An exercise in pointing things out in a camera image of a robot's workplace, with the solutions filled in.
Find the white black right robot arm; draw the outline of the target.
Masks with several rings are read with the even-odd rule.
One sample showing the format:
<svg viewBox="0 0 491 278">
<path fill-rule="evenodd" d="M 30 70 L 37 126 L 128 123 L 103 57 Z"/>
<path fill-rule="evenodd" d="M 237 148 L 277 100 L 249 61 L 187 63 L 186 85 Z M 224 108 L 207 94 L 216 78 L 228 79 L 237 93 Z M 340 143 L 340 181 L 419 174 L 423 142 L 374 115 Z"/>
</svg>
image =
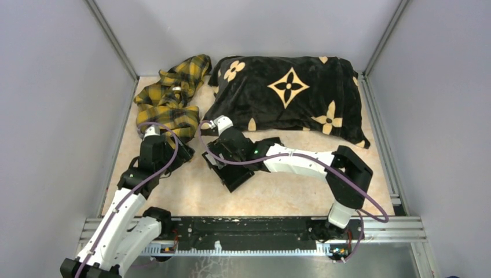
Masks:
<svg viewBox="0 0 491 278">
<path fill-rule="evenodd" d="M 334 196 L 327 215 L 326 231 L 342 238 L 351 216 L 368 199 L 373 170 L 349 147 L 313 152 L 285 147 L 278 137 L 252 141 L 234 127 L 206 144 L 202 154 L 230 192 L 257 171 L 291 173 L 326 182 Z"/>
</svg>

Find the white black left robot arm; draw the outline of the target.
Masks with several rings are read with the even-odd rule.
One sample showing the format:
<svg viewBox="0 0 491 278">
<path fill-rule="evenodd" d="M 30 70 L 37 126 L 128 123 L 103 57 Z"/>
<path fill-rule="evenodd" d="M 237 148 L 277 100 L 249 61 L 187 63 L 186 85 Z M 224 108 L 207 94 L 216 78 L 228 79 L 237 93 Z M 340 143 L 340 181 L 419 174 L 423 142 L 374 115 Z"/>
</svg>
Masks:
<svg viewBox="0 0 491 278">
<path fill-rule="evenodd" d="M 76 258 L 66 258 L 61 264 L 62 277 L 123 277 L 151 241 L 176 240 L 172 215 L 163 208 L 150 207 L 131 224 L 161 176 L 194 154 L 177 136 L 173 139 L 174 146 L 163 135 L 144 136 L 140 154 L 120 176 L 113 201 L 96 231 Z"/>
</svg>

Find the black plastic card tray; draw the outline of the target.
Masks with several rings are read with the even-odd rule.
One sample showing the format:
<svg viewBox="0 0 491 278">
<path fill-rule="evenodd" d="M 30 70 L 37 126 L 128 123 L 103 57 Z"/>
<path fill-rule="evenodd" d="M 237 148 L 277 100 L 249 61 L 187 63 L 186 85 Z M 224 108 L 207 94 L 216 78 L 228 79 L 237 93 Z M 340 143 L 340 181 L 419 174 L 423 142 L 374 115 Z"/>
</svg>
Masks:
<svg viewBox="0 0 491 278">
<path fill-rule="evenodd" d="M 207 152 L 202 153 L 202 157 L 230 193 L 254 176 L 254 172 L 245 166 L 224 164 L 214 159 Z"/>
</svg>

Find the yellow plaid cloth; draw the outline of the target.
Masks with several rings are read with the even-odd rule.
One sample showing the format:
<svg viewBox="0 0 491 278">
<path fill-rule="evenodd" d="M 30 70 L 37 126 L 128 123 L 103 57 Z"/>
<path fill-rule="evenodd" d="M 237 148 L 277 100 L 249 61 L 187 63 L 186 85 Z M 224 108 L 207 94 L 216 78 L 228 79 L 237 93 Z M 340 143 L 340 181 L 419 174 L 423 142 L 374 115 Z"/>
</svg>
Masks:
<svg viewBox="0 0 491 278">
<path fill-rule="evenodd" d="M 139 135 L 142 136 L 149 127 L 144 122 L 157 122 L 171 129 L 183 143 L 193 139 L 200 117 L 199 107 L 190 105 L 190 101 L 211 69 L 211 58 L 199 54 L 167 71 L 160 70 L 160 79 L 145 86 L 134 97 Z"/>
</svg>

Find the black floral pillow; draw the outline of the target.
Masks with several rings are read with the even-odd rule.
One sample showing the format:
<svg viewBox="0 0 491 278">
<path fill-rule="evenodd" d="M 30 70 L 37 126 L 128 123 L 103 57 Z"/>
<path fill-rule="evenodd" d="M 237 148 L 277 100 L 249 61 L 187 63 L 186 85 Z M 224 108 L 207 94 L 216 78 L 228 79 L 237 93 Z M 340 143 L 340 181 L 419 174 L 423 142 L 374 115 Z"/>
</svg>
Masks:
<svg viewBox="0 0 491 278">
<path fill-rule="evenodd" d="M 215 100 L 205 120 L 227 116 L 241 131 L 318 131 L 371 145 L 362 130 L 358 73 L 343 58 L 229 56 L 208 85 Z"/>
</svg>

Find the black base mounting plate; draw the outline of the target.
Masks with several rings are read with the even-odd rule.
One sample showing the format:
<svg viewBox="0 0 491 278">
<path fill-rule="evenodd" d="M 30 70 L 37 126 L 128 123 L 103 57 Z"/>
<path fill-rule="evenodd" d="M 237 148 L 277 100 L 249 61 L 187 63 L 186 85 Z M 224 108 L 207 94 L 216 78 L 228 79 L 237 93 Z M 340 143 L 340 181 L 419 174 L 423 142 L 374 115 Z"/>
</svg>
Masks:
<svg viewBox="0 0 491 278">
<path fill-rule="evenodd" d="M 317 251 L 323 244 L 353 247 L 361 221 L 340 229 L 326 217 L 174 217 L 157 240 L 179 251 Z"/>
</svg>

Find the aluminium front frame rail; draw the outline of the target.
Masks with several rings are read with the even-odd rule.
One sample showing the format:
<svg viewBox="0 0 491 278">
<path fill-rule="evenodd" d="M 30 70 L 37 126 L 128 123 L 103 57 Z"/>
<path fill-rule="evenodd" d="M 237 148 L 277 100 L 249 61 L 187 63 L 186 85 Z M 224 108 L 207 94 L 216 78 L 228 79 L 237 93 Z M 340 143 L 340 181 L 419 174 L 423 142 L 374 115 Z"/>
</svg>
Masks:
<svg viewBox="0 0 491 278">
<path fill-rule="evenodd" d="M 352 217 L 343 229 L 325 217 L 168 217 L 163 233 L 143 250 L 148 256 L 325 256 L 356 243 L 425 242 L 418 217 L 381 223 Z"/>
</svg>

